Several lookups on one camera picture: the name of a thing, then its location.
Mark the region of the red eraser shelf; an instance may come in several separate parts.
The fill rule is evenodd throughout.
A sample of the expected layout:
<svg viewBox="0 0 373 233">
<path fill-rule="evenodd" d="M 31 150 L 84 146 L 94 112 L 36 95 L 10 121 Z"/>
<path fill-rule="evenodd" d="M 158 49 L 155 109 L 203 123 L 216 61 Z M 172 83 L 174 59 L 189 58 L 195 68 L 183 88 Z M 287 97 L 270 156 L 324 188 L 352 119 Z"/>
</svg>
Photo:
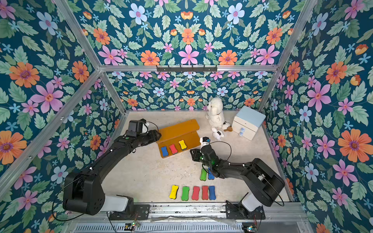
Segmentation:
<svg viewBox="0 0 373 233">
<path fill-rule="evenodd" d="M 199 194 L 200 194 L 200 187 L 199 186 L 194 186 L 193 191 L 192 191 L 191 199 L 193 201 L 198 201 L 199 200 Z"/>
<path fill-rule="evenodd" d="M 171 144 L 169 148 L 171 150 L 172 155 L 178 154 L 178 150 L 174 144 Z"/>
</svg>

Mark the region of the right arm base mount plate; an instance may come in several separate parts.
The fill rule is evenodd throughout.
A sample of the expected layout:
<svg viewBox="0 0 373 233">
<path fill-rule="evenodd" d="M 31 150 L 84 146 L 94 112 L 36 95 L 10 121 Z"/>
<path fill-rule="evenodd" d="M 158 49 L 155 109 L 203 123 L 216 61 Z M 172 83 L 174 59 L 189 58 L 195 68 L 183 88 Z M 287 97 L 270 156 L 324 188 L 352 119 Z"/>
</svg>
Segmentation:
<svg viewBox="0 0 373 233">
<path fill-rule="evenodd" d="M 235 220 L 265 220 L 266 219 L 263 206 L 259 206 L 255 210 L 249 211 L 242 205 L 242 203 L 231 203 L 230 201 L 225 201 L 225 210 L 226 210 L 227 219 L 235 219 Z"/>
</svg>

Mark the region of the yellow eraser shelf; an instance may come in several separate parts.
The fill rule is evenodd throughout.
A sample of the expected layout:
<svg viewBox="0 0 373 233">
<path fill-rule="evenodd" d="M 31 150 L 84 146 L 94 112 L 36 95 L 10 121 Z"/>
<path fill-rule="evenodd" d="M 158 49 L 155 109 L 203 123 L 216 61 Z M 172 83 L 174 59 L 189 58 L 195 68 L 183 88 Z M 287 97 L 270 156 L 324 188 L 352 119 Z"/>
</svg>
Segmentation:
<svg viewBox="0 0 373 233">
<path fill-rule="evenodd" d="M 179 186 L 172 185 L 172 189 L 169 195 L 169 198 L 172 200 L 175 200 L 177 198 L 177 192 L 178 192 Z"/>
<path fill-rule="evenodd" d="M 184 140 L 179 141 L 179 145 L 180 145 L 181 150 L 187 149 L 187 145 Z"/>
</svg>

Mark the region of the green eraser shelf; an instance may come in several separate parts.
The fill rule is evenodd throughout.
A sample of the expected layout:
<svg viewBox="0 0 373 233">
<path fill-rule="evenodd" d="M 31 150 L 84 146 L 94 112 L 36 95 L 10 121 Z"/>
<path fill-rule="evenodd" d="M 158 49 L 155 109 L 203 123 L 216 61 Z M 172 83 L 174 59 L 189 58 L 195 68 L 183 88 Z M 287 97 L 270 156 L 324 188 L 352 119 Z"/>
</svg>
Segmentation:
<svg viewBox="0 0 373 233">
<path fill-rule="evenodd" d="M 189 191 L 190 191 L 190 188 L 188 186 L 184 186 L 182 188 L 181 201 L 187 202 L 189 200 Z"/>
<path fill-rule="evenodd" d="M 201 169 L 200 180 L 201 181 L 206 181 L 207 180 L 207 171 L 204 168 Z"/>
</svg>

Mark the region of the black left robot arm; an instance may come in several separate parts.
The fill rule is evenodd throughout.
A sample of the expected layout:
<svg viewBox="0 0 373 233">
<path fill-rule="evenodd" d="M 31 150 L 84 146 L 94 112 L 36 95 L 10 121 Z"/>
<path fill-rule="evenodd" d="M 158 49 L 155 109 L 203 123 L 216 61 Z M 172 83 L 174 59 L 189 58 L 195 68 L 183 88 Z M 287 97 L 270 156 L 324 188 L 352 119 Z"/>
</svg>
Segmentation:
<svg viewBox="0 0 373 233">
<path fill-rule="evenodd" d="M 110 171 L 136 148 L 157 142 L 161 133 L 150 130 L 146 134 L 120 136 L 106 152 L 87 168 L 66 177 L 62 205 L 66 211 L 95 215 L 99 212 L 123 212 L 129 197 L 106 194 L 102 183 Z"/>
</svg>

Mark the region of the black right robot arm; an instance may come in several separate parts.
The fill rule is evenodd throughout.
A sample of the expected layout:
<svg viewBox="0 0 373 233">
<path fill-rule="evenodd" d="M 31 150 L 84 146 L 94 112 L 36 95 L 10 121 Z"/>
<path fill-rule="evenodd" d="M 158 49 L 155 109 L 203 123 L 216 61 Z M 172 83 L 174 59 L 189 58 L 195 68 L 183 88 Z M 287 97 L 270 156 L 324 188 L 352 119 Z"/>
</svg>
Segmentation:
<svg viewBox="0 0 373 233">
<path fill-rule="evenodd" d="M 280 197 L 285 181 L 261 159 L 255 158 L 247 163 L 231 163 L 220 159 L 211 145 L 192 149 L 191 158 L 210 169 L 210 174 L 221 179 L 238 179 L 246 183 L 250 193 L 239 202 L 237 208 L 248 212 L 260 206 L 270 207 Z"/>
</svg>

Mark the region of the blue eraser shelf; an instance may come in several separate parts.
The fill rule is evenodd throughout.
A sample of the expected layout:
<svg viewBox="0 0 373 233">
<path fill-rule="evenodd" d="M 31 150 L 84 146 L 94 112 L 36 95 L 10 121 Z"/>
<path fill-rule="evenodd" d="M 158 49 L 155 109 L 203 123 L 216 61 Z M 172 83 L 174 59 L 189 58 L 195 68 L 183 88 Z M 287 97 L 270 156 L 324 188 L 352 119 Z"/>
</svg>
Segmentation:
<svg viewBox="0 0 373 233">
<path fill-rule="evenodd" d="M 161 148 L 161 154 L 162 154 L 162 157 L 164 158 L 169 156 L 168 149 L 166 146 Z"/>
<path fill-rule="evenodd" d="M 209 200 L 216 200 L 215 186 L 208 187 Z"/>
<path fill-rule="evenodd" d="M 214 180 L 215 179 L 215 176 L 212 174 L 212 171 L 210 169 L 208 169 L 207 171 L 207 177 L 209 180 Z"/>
</svg>

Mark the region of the orange wooden two-tier shelf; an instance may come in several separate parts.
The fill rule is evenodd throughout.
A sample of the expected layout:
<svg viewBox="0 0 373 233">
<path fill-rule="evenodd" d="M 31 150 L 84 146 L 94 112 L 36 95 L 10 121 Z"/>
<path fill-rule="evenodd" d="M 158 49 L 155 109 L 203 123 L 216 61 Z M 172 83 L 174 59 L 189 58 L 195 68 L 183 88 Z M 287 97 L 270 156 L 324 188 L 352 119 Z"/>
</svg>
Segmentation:
<svg viewBox="0 0 373 233">
<path fill-rule="evenodd" d="M 161 148 L 164 146 L 166 146 L 168 149 L 168 157 L 173 156 L 169 148 L 171 144 L 174 144 L 176 146 L 178 153 L 200 146 L 200 137 L 197 133 L 199 129 L 200 126 L 196 119 L 191 119 L 173 126 L 160 129 L 159 132 L 162 134 L 162 137 L 156 143 L 158 144 L 161 158 L 164 158 L 161 154 Z M 187 145 L 186 150 L 181 150 L 179 145 L 179 141 L 181 140 L 185 141 Z"/>
</svg>

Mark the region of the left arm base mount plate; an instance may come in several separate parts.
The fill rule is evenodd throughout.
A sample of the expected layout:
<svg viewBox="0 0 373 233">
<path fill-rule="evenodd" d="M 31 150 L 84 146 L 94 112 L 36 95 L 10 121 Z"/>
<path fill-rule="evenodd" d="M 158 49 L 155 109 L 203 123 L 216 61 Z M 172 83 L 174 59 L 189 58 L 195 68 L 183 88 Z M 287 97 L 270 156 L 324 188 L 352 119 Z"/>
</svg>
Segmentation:
<svg viewBox="0 0 373 233">
<path fill-rule="evenodd" d="M 147 220 L 150 213 L 148 204 L 132 204 L 122 212 L 113 212 L 109 215 L 110 220 Z"/>
</svg>

